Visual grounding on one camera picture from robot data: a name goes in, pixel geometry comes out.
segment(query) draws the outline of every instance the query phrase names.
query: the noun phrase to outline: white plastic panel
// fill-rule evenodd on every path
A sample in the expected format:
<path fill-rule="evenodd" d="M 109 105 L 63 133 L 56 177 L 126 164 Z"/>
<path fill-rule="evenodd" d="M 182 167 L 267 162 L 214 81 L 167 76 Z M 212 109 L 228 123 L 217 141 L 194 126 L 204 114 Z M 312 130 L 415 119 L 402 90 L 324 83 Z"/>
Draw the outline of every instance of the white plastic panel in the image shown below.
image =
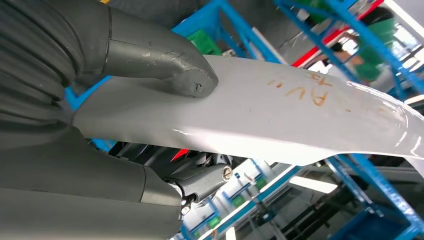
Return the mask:
<path fill-rule="evenodd" d="M 103 138 L 299 166 L 339 153 L 423 159 L 424 118 L 372 88 L 287 65 L 205 56 L 219 85 L 206 98 L 155 79 L 113 77 L 74 125 Z"/>

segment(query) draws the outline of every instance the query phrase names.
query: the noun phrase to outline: bolt head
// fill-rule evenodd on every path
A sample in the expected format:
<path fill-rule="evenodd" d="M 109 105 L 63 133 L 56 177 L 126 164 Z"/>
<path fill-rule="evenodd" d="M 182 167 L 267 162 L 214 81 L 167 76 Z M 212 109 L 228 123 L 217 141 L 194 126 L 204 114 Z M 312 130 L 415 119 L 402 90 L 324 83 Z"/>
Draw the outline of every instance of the bolt head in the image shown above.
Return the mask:
<path fill-rule="evenodd" d="M 233 170 L 231 169 L 231 167 L 230 166 L 224 167 L 222 171 L 222 179 L 224 179 L 224 181 L 228 181 L 230 180 L 232 176 L 233 176 Z"/>

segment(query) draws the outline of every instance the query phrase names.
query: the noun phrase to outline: red part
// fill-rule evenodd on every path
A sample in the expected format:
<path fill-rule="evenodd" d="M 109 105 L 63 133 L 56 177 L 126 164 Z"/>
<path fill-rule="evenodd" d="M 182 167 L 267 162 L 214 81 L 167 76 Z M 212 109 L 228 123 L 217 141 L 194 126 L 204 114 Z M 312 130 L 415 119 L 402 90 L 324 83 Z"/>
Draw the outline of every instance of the red part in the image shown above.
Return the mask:
<path fill-rule="evenodd" d="M 358 16 L 358 19 L 362 19 L 363 17 L 368 15 L 370 12 L 372 12 L 374 9 L 376 9 L 376 7 L 378 7 L 382 3 L 384 3 L 384 0 L 376 0 L 374 3 L 372 3 L 372 5 L 369 7 L 369 9 L 366 12 Z M 326 37 L 322 42 L 324 44 L 328 44 L 348 29 L 349 28 L 345 26 L 342 30 L 336 30 L 332 34 L 330 34 L 328 37 Z M 320 48 L 317 46 L 312 48 L 305 55 L 301 56 L 297 61 L 295 61 L 292 64 L 292 66 L 296 68 L 300 67 L 304 62 L 308 61 L 312 56 L 314 56 L 319 50 Z"/>
<path fill-rule="evenodd" d="M 188 150 L 188 149 L 186 149 L 186 148 L 180 149 L 180 150 L 176 153 L 176 155 L 175 155 L 175 156 L 173 156 L 173 158 L 172 158 L 171 162 L 172 162 L 172 161 L 174 161 L 174 160 L 176 160 L 176 159 L 178 159 L 178 158 L 180 158 L 180 157 L 182 157 L 182 156 L 184 156 L 184 155 L 186 155 L 188 152 L 189 152 L 189 150 Z"/>

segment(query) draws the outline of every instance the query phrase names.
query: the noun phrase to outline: metal bolt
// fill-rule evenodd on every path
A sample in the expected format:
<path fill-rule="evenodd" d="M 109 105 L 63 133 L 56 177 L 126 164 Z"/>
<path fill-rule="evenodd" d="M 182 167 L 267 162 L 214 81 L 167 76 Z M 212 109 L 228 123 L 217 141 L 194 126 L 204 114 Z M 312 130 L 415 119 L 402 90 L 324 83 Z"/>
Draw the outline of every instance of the metal bolt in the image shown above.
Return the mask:
<path fill-rule="evenodd" d="M 181 214 L 184 216 L 190 212 L 190 205 L 185 206 L 181 209 Z"/>
<path fill-rule="evenodd" d="M 224 179 L 224 181 L 230 180 L 232 176 L 233 176 L 233 170 L 231 169 L 231 167 L 230 166 L 224 167 L 222 171 L 222 178 Z"/>

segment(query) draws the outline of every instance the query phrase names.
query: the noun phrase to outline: green shirt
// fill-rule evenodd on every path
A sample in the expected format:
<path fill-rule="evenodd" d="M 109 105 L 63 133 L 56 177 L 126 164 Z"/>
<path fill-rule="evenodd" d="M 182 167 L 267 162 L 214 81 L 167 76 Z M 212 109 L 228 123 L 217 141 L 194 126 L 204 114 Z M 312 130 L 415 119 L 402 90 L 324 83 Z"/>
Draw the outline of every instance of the green shirt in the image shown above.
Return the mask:
<path fill-rule="evenodd" d="M 395 19 L 391 18 L 369 25 L 368 30 L 375 34 L 375 36 L 384 43 L 386 48 L 391 50 L 395 34 L 394 26 Z M 359 47 L 363 47 L 365 42 L 366 41 L 360 37 L 358 41 Z M 364 61 L 363 64 L 355 65 L 359 79 L 369 82 L 375 81 L 381 73 L 381 70 L 378 66 L 385 62 L 384 59 L 380 57 L 380 55 L 374 51 L 373 47 L 371 46 L 364 46 L 358 55 Z"/>

